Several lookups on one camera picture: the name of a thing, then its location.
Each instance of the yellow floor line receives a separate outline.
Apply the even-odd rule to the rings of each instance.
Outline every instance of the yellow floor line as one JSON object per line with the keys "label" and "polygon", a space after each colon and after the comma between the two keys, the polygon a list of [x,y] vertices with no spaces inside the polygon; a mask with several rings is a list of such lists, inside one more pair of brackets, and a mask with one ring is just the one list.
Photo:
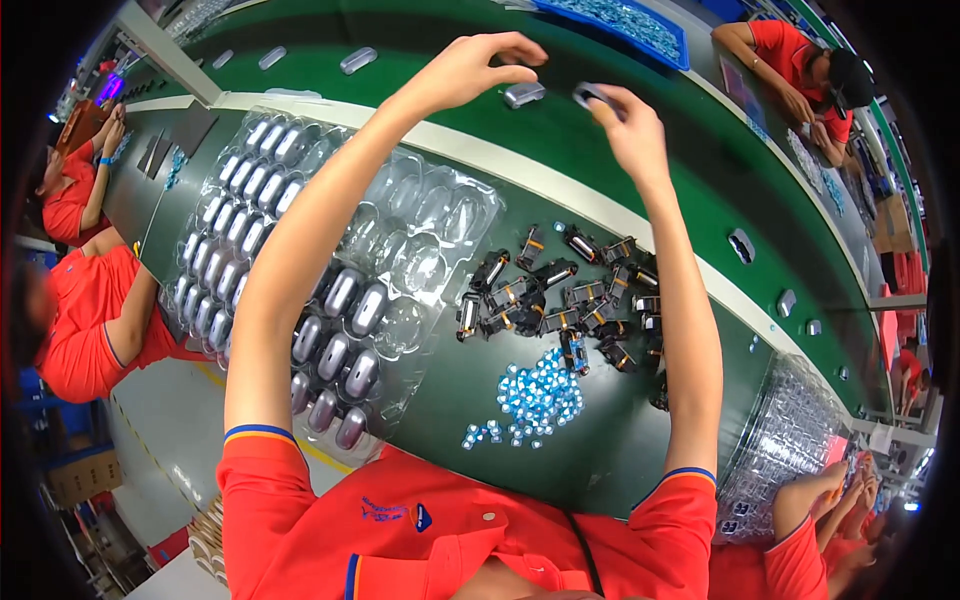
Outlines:
{"label": "yellow floor line", "polygon": [[154,453],[151,452],[150,448],[147,447],[147,443],[143,441],[143,438],[140,437],[140,434],[137,433],[136,429],[133,427],[133,423],[130,422],[130,418],[127,417],[127,413],[123,411],[123,405],[120,404],[116,396],[111,395],[110,399],[112,400],[113,404],[117,407],[117,412],[120,413],[121,417],[123,417],[124,422],[127,424],[127,427],[130,429],[131,433],[133,433],[133,436],[136,438],[138,442],[140,442],[140,446],[143,448],[143,451],[147,453],[147,456],[149,456],[152,461],[154,461],[154,465],[156,466],[156,468],[160,469],[160,472],[162,472],[163,475],[167,478],[167,481],[170,482],[170,485],[177,488],[177,491],[180,492],[180,495],[183,496],[184,500],[190,503],[190,506],[193,507],[193,510],[197,511],[198,513],[202,513],[203,511],[200,510],[200,507],[197,506],[197,503],[194,502],[186,494],[186,492],[183,491],[183,488],[177,485],[177,482],[174,481],[173,477],[170,476],[170,473],[167,472],[167,469],[163,468],[160,465],[160,461],[156,459],[156,456],[154,456]]}
{"label": "yellow floor line", "polygon": [[[227,386],[227,382],[224,381],[224,378],[221,377],[220,374],[214,372],[214,370],[212,370],[206,363],[194,362],[194,366],[197,367],[197,370],[199,372],[206,375],[206,378],[212,381],[213,383],[219,385],[222,388]],[[347,465],[344,465],[343,463],[333,458],[330,458],[326,454],[323,454],[320,450],[310,445],[309,442],[305,440],[301,440],[300,438],[296,438],[296,439],[297,439],[297,445],[300,447],[302,451],[314,457],[321,463],[329,467],[333,467],[345,474],[353,473],[353,468],[350,468]]]}

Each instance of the cardboard box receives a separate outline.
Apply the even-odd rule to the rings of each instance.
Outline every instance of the cardboard box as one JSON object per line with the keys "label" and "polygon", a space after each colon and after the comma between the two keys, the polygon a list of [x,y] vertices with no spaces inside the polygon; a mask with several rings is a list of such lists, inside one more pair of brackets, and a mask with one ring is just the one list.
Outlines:
{"label": "cardboard box", "polygon": [[122,483],[120,463],[114,450],[107,450],[47,472],[50,490],[62,507],[73,506],[92,496],[115,490]]}
{"label": "cardboard box", "polygon": [[910,215],[900,194],[894,194],[876,203],[876,235],[874,247],[879,253],[912,252]]}

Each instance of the printed logo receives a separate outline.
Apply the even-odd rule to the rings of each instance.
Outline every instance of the printed logo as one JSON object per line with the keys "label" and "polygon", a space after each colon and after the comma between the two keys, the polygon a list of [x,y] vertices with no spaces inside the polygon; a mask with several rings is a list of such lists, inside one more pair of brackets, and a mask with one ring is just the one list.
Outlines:
{"label": "printed logo", "polygon": [[433,518],[426,512],[422,504],[417,505],[417,521],[414,526],[417,527],[417,533],[423,533],[423,530],[433,524]]}
{"label": "printed logo", "polygon": [[433,524],[433,517],[427,513],[426,508],[422,504],[418,504],[417,509],[411,511],[403,505],[379,506],[373,504],[366,496],[363,496],[361,499],[363,500],[363,505],[360,507],[360,510],[362,511],[364,519],[370,518],[373,522],[385,523],[408,516],[417,529],[417,533],[423,533],[427,527]]}

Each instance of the red shirt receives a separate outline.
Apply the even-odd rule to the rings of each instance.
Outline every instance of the red shirt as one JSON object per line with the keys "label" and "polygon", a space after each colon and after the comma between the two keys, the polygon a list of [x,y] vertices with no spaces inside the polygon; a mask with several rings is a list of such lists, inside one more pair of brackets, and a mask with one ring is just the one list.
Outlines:
{"label": "red shirt", "polygon": [[906,380],[906,389],[910,397],[917,397],[917,382],[920,381],[920,373],[924,366],[920,364],[917,355],[906,348],[900,350],[900,360],[898,362],[900,372],[906,375],[906,370],[910,370],[910,378]]}
{"label": "red shirt", "polygon": [[93,160],[93,142],[87,141],[63,161],[63,174],[74,180],[61,191],[43,199],[43,228],[47,235],[67,246],[79,248],[90,238],[110,227],[107,216],[100,215],[100,223],[80,231],[80,220],[86,203],[90,202],[97,170]]}
{"label": "red shirt", "polygon": [[[323,496],[293,436],[242,425],[217,469],[233,600],[446,600],[490,557],[549,591],[590,589],[564,514],[388,448]],[[707,596],[716,485],[667,474],[627,522],[577,516],[607,598]]]}
{"label": "red shirt", "polygon": [[[800,91],[812,107],[823,102],[826,93],[819,87],[803,87],[801,73],[804,71],[806,49],[812,42],[804,37],[792,25],[783,21],[750,21],[750,31],[754,33],[756,55],[769,64],[795,89]],[[853,112],[847,111],[847,118],[841,119],[834,106],[823,114],[824,126],[832,139],[844,144],[850,137],[850,125]]]}
{"label": "red shirt", "polygon": [[161,358],[196,358],[178,348],[154,306],[143,349],[129,365],[120,363],[107,336],[107,321],[120,316],[140,261],[126,246],[103,256],[77,249],[50,272],[57,295],[57,317],[40,350],[36,371],[54,393],[68,402],[89,402],[109,391],[134,369]]}
{"label": "red shirt", "polygon": [[809,516],[764,552],[757,544],[713,546],[709,600],[827,600],[827,568]]}
{"label": "red shirt", "polygon": [[827,542],[827,547],[824,548],[824,562],[827,564],[827,576],[829,577],[833,574],[833,571],[836,570],[837,565],[840,563],[840,559],[865,545],[867,545],[867,541],[863,538],[860,540],[847,540],[843,536],[833,536],[830,538],[830,541]]}

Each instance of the stacked plastic trays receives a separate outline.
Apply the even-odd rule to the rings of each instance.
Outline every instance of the stacked plastic trays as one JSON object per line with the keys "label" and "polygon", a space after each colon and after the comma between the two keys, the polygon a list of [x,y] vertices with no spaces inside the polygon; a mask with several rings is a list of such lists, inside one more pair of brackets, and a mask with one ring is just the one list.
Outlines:
{"label": "stacked plastic trays", "polygon": [[819,473],[841,431],[840,410],[830,395],[803,358],[774,356],[756,421],[717,494],[713,543],[773,536],[777,490],[800,475]]}
{"label": "stacked plastic trays", "polygon": [[[226,369],[247,274],[277,221],[353,134],[251,110],[204,181],[177,247],[165,298],[204,353]],[[301,437],[347,464],[364,431],[384,439],[422,380],[431,331],[457,263],[503,209],[496,191],[396,148],[316,283],[291,344],[291,404]]]}

